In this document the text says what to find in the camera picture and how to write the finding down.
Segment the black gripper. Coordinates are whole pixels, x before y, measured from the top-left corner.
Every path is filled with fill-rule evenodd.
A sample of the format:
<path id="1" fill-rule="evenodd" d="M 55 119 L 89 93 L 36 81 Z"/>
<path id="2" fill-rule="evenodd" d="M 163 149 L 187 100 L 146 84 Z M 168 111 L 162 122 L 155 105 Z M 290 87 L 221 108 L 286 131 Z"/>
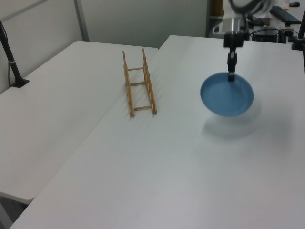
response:
<path id="1" fill-rule="evenodd" d="M 234 72 L 237 64 L 237 47 L 243 47 L 244 45 L 244 34 L 243 33 L 226 33 L 223 39 L 223 47 L 230 48 L 227 57 L 228 64 L 228 81 L 234 81 Z"/>

